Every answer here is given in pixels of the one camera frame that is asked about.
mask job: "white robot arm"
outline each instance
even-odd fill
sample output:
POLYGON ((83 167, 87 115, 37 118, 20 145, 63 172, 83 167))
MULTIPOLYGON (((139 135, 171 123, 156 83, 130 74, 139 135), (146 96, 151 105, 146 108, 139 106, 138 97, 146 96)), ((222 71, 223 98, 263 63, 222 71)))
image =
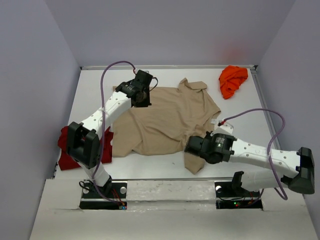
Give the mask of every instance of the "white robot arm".
MULTIPOLYGON (((230 135, 232 125, 225 123, 204 138, 191 136, 184 151, 205 159, 209 164, 220 162, 244 163, 263 168, 255 172, 236 172, 231 187, 241 192, 277 188, 278 183, 270 170, 267 148, 245 142, 230 135)), ((299 151, 270 151, 275 170, 283 187, 301 194, 315 193, 315 165, 312 151, 301 147, 299 151)))
POLYGON ((104 196, 111 189, 112 178, 99 162, 103 115, 105 116, 104 127, 108 128, 131 107, 150 106, 150 83, 153 78, 145 71, 137 71, 133 80, 123 82, 116 87, 112 96, 106 101, 104 109, 98 109, 81 123, 72 122, 68 126, 66 153, 84 169, 89 179, 97 185, 104 196))

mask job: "crumpled orange fabric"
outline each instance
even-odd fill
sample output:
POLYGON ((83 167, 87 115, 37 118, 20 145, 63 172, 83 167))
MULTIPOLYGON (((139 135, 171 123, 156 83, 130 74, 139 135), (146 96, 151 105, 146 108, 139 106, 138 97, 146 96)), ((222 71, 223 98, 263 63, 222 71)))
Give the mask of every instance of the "crumpled orange fabric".
POLYGON ((224 99, 231 98, 248 78, 248 70, 238 66, 227 66, 219 77, 220 91, 224 99))

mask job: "white platform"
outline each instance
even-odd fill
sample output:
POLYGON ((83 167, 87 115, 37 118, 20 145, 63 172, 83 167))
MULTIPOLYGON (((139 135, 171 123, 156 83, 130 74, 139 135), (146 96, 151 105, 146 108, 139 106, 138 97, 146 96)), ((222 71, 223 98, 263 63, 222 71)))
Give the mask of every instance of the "white platform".
MULTIPOLYGON (((203 81, 207 84, 207 92, 221 109, 219 119, 226 118, 262 105, 256 90, 253 77, 248 71, 248 79, 236 91, 235 96, 223 99, 219 89, 219 76, 223 69, 144 69, 156 76, 158 86, 178 87, 183 78, 190 82, 203 81)), ((76 90, 69 123, 81 122, 101 106, 100 78, 102 70, 81 71, 76 90)), ((132 70, 110 70, 104 78, 106 98, 112 94, 112 86, 134 77, 132 70)), ((253 112, 233 119, 233 134, 250 143, 267 146, 271 135, 264 113, 253 112)), ((132 153, 126 157, 114 157, 111 164, 104 165, 113 179, 175 179, 175 178, 220 178, 232 177, 234 172, 254 171, 254 166, 241 163, 206 164, 204 169, 193 175, 184 167, 183 154, 177 152, 168 155, 142 156, 132 153)), ((82 169, 57 170, 57 179, 86 178, 82 169)))
MULTIPOLYGON (((149 71, 158 77, 159 86, 177 87, 184 77, 191 82, 205 82, 208 85, 208 93, 222 111, 219 117, 221 119, 261 107, 250 73, 235 96, 224 100, 218 84, 222 69, 149 69, 149 71)), ((100 70, 81 72, 69 122, 81 122, 100 107, 101 73, 100 70)), ((131 70, 111 70, 106 74, 104 82, 105 95, 111 94, 112 86, 132 77, 131 70)), ((244 141, 266 146, 271 138, 263 112, 244 115, 232 120, 232 124, 234 135, 244 141)), ((222 178, 232 177, 236 171, 257 169, 235 163, 207 164, 198 174, 193 175, 184 168, 181 152, 163 156, 141 156, 133 153, 124 158, 114 158, 111 164, 106 164, 104 167, 114 179, 222 178)), ((187 201, 189 195, 186 195, 187 190, 180 191, 178 188, 173 196, 179 199, 179 207, 172 202, 161 206, 152 203, 151 208, 150 206, 144 208, 143 204, 138 208, 137 206, 130 208, 128 205, 126 211, 81 210, 79 209, 81 188, 78 182, 84 178, 86 175, 82 169, 68 171, 58 169, 55 179, 46 181, 31 240, 317 239, 303 196, 289 190, 287 191, 289 200, 283 201, 273 189, 267 189, 262 197, 264 211, 217 210, 212 204, 208 208, 202 205, 194 209, 194 205, 189 203, 184 207, 181 206, 183 204, 181 200, 186 198, 187 201)), ((154 191, 152 185, 148 187, 148 183, 144 184, 151 193, 154 191)))
MULTIPOLYGON (((317 240, 304 199, 291 191, 283 201, 267 189, 264 211, 194 208, 189 202, 183 208, 172 202, 154 203, 152 210, 81 210, 78 181, 46 181, 30 240, 317 240)), ((152 183, 144 185, 154 191, 152 183)), ((188 198, 179 189, 174 196, 188 198)))

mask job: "white wall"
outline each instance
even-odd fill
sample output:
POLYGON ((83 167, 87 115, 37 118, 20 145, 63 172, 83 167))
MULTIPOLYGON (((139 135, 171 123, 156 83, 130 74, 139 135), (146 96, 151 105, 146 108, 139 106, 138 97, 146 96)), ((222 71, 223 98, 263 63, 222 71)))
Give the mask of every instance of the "white wall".
POLYGON ((27 240, 80 70, 43 0, 0 0, 0 238, 27 240))
MULTIPOLYGON (((258 67, 270 109, 281 112, 286 127, 279 136, 285 150, 311 148, 315 162, 315 194, 306 202, 320 236, 320 1, 296 0, 258 67)), ((276 128, 280 121, 273 119, 276 128)))
POLYGON ((45 0, 80 66, 260 62, 294 0, 45 0))

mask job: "beige shirt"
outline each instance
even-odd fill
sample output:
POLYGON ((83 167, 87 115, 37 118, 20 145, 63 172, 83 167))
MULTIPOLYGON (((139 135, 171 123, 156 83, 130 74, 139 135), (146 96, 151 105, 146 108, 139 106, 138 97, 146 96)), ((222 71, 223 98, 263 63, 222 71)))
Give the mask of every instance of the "beige shirt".
POLYGON ((190 136, 212 131, 211 119, 220 109, 202 82, 184 78, 175 87, 156 87, 150 92, 151 106, 131 108, 113 123, 112 155, 125 157, 165 155, 184 149, 190 136))

